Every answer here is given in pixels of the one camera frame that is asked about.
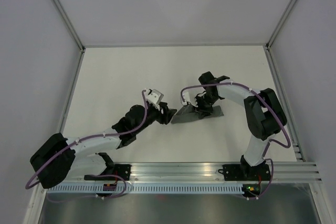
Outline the grey cloth napkin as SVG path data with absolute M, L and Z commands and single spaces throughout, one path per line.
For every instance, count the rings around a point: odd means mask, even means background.
M 224 116 L 222 108 L 217 105 L 212 107 L 210 112 L 199 111 L 197 107 L 189 104 L 182 107 L 171 119 L 171 124 L 183 124 L 196 122 L 202 119 L 218 118 Z

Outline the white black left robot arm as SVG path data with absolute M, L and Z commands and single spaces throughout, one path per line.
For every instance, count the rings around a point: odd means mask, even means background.
M 89 156 L 102 160 L 96 173 L 104 180 L 114 176 L 114 164 L 105 153 L 106 150 L 124 148 L 137 139 L 137 135 L 154 122 L 168 125 L 176 109 L 170 109 L 165 102 L 158 107 L 146 102 L 134 105 L 112 127 L 101 133 L 86 137 L 64 137 L 61 133 L 53 134 L 30 158 L 35 173 L 28 181 L 30 189 L 41 184 L 50 189 L 63 182 L 75 165 Z

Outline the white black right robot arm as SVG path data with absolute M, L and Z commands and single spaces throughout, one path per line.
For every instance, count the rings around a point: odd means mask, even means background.
M 251 138 L 244 155 L 240 159 L 239 172 L 245 179 L 254 178 L 259 167 L 265 163 L 265 154 L 271 137 L 284 129 L 287 118 L 275 91 L 271 88 L 255 90 L 237 83 L 227 76 L 216 78 L 211 72 L 199 77 L 205 94 L 196 96 L 194 111 L 199 119 L 215 115 L 213 104 L 227 99 L 245 109 L 247 126 Z

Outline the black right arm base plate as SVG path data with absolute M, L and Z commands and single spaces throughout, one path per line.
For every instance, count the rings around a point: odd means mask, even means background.
M 258 166 L 243 166 L 242 164 L 227 164 L 217 170 L 224 176 L 224 181 L 258 182 L 271 179 L 270 168 L 266 163 Z

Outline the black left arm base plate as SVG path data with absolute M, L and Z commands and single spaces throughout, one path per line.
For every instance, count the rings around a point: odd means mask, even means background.
M 131 175 L 130 164 L 115 164 L 114 168 L 107 167 L 99 175 L 85 175 L 84 180 L 86 181 L 100 181 L 100 180 L 109 180 L 109 181 L 119 181 L 121 179 L 129 181 Z

